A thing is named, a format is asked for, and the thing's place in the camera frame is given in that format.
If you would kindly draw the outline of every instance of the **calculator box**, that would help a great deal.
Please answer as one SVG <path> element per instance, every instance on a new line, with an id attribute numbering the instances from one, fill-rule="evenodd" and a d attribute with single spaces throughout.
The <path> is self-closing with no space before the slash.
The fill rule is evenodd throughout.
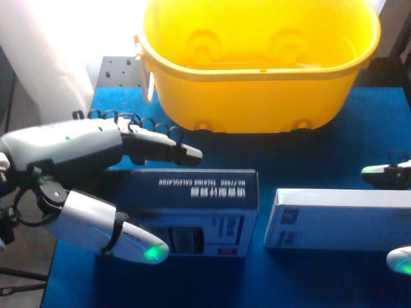
<path id="1" fill-rule="evenodd" d="M 105 171 L 77 189 L 113 203 L 175 255 L 245 257 L 259 208 L 254 170 Z"/>
<path id="2" fill-rule="evenodd" d="M 264 245 L 389 251 L 410 243 L 409 191 L 278 189 Z"/>

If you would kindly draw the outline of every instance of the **bin handle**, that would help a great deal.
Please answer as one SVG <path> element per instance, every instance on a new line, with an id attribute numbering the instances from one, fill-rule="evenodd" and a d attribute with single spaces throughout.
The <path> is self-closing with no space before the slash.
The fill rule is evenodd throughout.
<path id="1" fill-rule="evenodd" d="M 146 80 L 146 73 L 144 71 L 144 61 L 142 61 L 143 52 L 141 49 L 141 45 L 139 42 L 136 42 L 137 54 L 136 54 L 136 61 L 138 61 L 137 66 L 139 67 L 139 74 L 142 80 L 141 82 L 141 89 L 143 91 L 143 99 L 144 102 L 147 104 L 151 104 L 153 101 L 154 89 L 155 89 L 155 81 L 153 73 L 150 72 L 150 77 L 148 80 L 148 88 L 147 88 L 147 80 Z"/>

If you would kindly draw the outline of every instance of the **yellow plastic bin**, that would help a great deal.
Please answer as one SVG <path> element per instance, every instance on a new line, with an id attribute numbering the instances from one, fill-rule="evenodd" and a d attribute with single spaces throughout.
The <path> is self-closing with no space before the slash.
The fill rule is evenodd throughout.
<path id="1" fill-rule="evenodd" d="M 164 111 L 188 130 L 318 128 L 342 108 L 380 41 L 369 0 L 151 0 L 143 12 L 144 97 L 157 88 Z"/>

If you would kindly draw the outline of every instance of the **blue tabletop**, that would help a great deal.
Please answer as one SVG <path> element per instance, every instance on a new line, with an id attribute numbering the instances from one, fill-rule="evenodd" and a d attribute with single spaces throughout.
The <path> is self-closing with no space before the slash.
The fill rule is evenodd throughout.
<path id="1" fill-rule="evenodd" d="M 171 122 L 157 98 L 143 103 L 140 89 L 98 88 L 93 108 Z M 353 89 L 337 117 L 312 132 L 188 132 L 184 142 L 203 151 L 201 168 L 259 172 L 260 210 L 247 258 L 169 257 L 147 266 L 107 262 L 59 241 L 42 306 L 411 307 L 411 280 L 387 269 L 386 252 L 263 247 L 277 188 L 371 189 L 361 180 L 362 167 L 387 163 L 392 150 L 410 151 L 410 133 L 410 107 L 400 88 Z M 114 167 L 135 168 L 127 158 Z"/>

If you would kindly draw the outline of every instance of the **gray floor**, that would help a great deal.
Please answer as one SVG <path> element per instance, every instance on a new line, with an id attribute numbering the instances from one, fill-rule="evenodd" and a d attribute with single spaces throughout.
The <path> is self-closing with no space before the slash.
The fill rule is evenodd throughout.
<path id="1" fill-rule="evenodd" d="M 402 23 L 411 10 L 411 2 L 409 0 L 388 0 L 387 5 L 389 5 L 389 10 L 384 8 L 381 14 L 383 38 L 378 52 L 379 56 L 387 56 L 389 54 Z M 87 71 L 94 86 L 99 70 L 100 63 L 98 63 L 98 61 L 87 65 Z M 17 82 L 10 130 L 38 125 L 40 124 L 39 119 L 37 107 L 29 95 L 27 95 L 22 85 Z M 4 121 L 3 126 L 0 128 L 0 134 L 3 132 Z M 9 205 L 12 198 L 13 196 L 3 198 L 0 206 Z M 22 213 L 28 215 L 31 219 L 37 219 L 40 216 L 34 204 L 34 197 L 29 193 L 23 197 L 21 202 Z M 15 236 L 16 241 L 8 245 L 7 249 L 0 253 L 0 266 L 47 274 L 51 263 L 55 239 L 43 228 L 27 228 L 24 226 L 15 229 Z M 36 283 L 36 281 L 0 275 L 0 287 L 32 283 Z M 42 293 L 42 291 L 32 291 L 0 298 L 0 307 L 39 307 Z"/>

